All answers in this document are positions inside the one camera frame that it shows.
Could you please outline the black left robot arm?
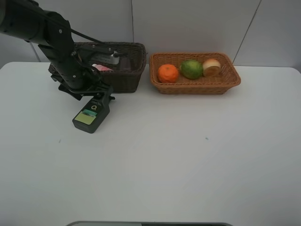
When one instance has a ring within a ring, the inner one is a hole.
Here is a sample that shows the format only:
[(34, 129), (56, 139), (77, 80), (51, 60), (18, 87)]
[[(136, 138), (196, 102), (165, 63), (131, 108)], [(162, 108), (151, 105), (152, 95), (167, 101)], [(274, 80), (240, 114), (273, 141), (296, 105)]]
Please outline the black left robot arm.
[(114, 98), (112, 87), (95, 67), (82, 61), (72, 39), (70, 23), (60, 14), (45, 11), (33, 0), (2, 0), (0, 32), (38, 45), (58, 75), (59, 90), (81, 100), (91, 96), (105, 108)]

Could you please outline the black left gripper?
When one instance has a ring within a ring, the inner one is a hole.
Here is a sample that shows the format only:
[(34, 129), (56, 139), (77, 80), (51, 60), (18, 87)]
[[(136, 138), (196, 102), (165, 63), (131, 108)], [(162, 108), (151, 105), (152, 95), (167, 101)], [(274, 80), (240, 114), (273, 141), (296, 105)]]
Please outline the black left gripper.
[(51, 78), (54, 82), (59, 82), (60, 85), (58, 89), (62, 92), (65, 92), (77, 100), (81, 100), (83, 96), (91, 96), (96, 99), (101, 100), (101, 107), (103, 109), (109, 108), (110, 101), (115, 100), (115, 97), (112, 96), (113, 88), (111, 85), (100, 80), (96, 84), (88, 85), (81, 90), (71, 89), (67, 83), (63, 80), (61, 75), (52, 74)]

